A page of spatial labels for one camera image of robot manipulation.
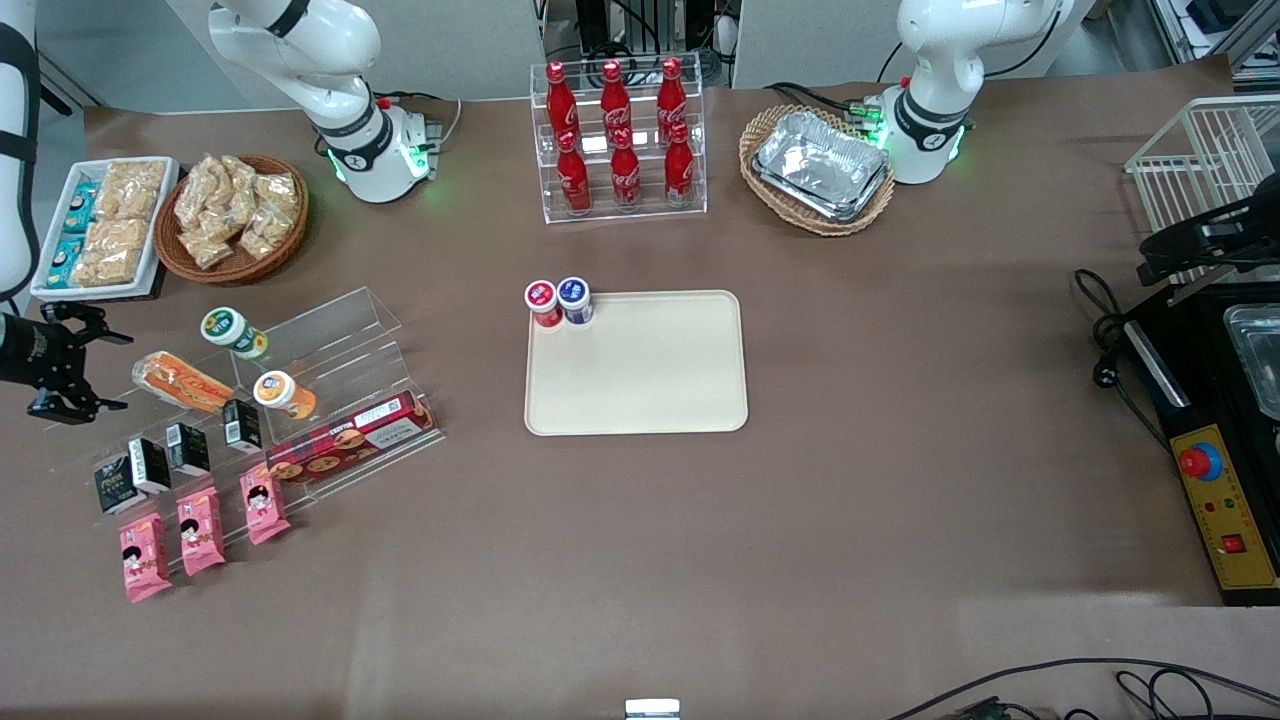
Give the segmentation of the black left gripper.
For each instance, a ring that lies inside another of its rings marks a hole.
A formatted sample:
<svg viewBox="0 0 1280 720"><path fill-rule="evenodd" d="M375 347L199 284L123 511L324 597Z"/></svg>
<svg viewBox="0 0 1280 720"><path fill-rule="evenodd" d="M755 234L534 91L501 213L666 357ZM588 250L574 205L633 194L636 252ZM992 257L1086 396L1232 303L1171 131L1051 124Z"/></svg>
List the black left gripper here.
<svg viewBox="0 0 1280 720"><path fill-rule="evenodd" d="M1156 286L1202 266L1234 266L1242 272L1279 263L1277 195L1256 195L1207 214L1196 225L1170 225L1140 243L1144 261L1138 278Z"/></svg>

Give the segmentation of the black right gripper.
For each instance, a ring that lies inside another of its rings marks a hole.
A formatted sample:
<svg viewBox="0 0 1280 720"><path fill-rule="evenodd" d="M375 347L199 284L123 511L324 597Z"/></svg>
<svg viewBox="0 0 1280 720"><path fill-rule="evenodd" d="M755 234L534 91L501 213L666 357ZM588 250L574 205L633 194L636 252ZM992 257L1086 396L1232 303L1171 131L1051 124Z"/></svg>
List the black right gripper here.
<svg viewBox="0 0 1280 720"><path fill-rule="evenodd" d="M123 411L128 402L100 398L79 388L79 347L101 340L132 345L133 338L113 331L102 307L77 301L52 301L40 306L44 322L3 314L1 380L36 388L28 415L69 427L90 424L101 413ZM69 331L64 322L79 322Z"/></svg>

